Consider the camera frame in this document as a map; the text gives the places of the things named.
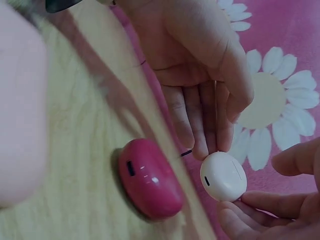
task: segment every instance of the yellow flower center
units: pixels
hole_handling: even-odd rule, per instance
[[[265,72],[253,74],[252,82],[254,100],[237,122],[248,129],[262,129],[278,120],[284,111],[285,89],[279,79]]]

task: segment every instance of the wooden surface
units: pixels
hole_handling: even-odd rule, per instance
[[[49,56],[46,182],[2,211],[0,232],[8,240],[216,239],[122,26],[94,0],[70,12],[51,18],[55,26],[39,22]],[[187,196],[163,223],[141,219],[113,173],[116,150],[138,137],[158,142]]]

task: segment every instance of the fingernail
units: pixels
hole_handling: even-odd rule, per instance
[[[231,123],[235,124],[238,121],[239,117],[240,117],[240,114],[234,116],[234,118],[232,119]]]

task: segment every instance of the palm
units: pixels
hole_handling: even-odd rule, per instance
[[[196,16],[197,1],[184,1],[182,5],[179,2],[166,1],[165,5],[161,0],[146,1],[127,14],[139,36],[146,60],[161,84],[181,143],[186,148],[193,148],[194,156],[202,160],[217,150],[229,150],[233,124],[228,117],[232,119],[235,116],[231,114],[242,111],[252,100],[252,95],[244,100],[244,106],[234,108],[232,103],[227,104],[232,90],[225,84],[228,76],[225,77],[223,69],[231,67],[237,72],[237,68],[230,66],[235,63],[234,59],[230,60],[234,56],[226,56],[228,39],[232,39],[234,33],[225,19],[225,22],[215,21],[215,18],[223,17],[220,10],[217,11],[213,2],[208,2],[207,11]],[[210,26],[210,30],[205,24],[208,20],[217,22]],[[235,45],[242,53],[240,44]],[[244,75],[248,76],[246,67],[241,66],[241,69],[245,69]],[[251,87],[246,91],[253,93]],[[241,99],[235,101],[237,105],[241,102]]]
[[[320,237],[319,233],[315,235],[320,226],[319,193],[281,196],[252,191],[245,193],[241,202],[219,203],[219,208],[221,226],[231,234],[231,239],[300,240],[309,237],[316,240]]]

